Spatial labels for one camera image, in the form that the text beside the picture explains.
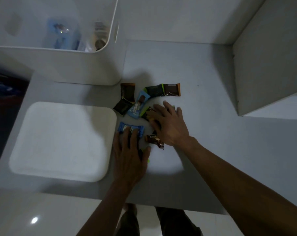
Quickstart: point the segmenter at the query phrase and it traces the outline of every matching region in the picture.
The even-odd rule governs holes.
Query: glossy floor
[[[76,235],[100,200],[0,189],[0,235]],[[141,236],[162,235],[153,206],[138,205]],[[204,236],[241,236],[230,216],[186,211]]]

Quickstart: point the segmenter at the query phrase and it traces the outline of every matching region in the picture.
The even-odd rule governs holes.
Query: dark pants
[[[183,210],[155,207],[163,236],[192,235],[202,236]],[[139,223],[131,210],[126,211],[119,223],[116,236],[140,236]]]

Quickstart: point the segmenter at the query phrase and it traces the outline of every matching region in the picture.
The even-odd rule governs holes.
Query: table
[[[297,205],[297,120],[239,117],[236,112],[231,46],[130,41],[121,82],[146,86],[181,83],[181,97],[169,101],[183,110],[190,134],[207,149]],[[0,187],[102,199],[113,180],[113,157],[99,182],[75,182],[13,174],[9,158],[28,107],[38,101],[114,107],[120,85],[90,86],[52,82],[35,73],[0,159]],[[143,120],[118,115],[120,121]],[[146,146],[143,139],[140,147]],[[147,174],[128,202],[224,214],[225,210],[185,156],[173,147],[153,146]]]

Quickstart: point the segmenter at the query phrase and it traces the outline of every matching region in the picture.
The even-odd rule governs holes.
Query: hand
[[[165,144],[170,146],[180,146],[189,139],[189,131],[183,120],[182,110],[178,107],[176,112],[167,101],[163,101],[163,104],[165,107],[162,107],[159,104],[154,104],[154,108],[163,116],[152,111],[146,112],[148,116],[154,118],[150,120],[150,124],[157,132],[159,139]],[[161,129],[154,120],[160,122],[162,126]]]
[[[130,148],[128,148],[128,135],[130,127],[123,132],[122,148],[119,142],[119,132],[115,134],[113,140],[113,149],[115,153],[115,180],[131,190],[136,183],[145,175],[147,161],[151,152],[151,147],[147,147],[143,153],[142,161],[139,158],[137,150],[137,133],[135,129],[130,139]]]

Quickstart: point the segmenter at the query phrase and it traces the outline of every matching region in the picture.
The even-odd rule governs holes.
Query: foot
[[[125,203],[124,206],[123,206],[123,209],[125,211],[130,210],[130,211],[132,211],[134,213],[135,216],[137,215],[137,208],[136,208],[135,204]]]

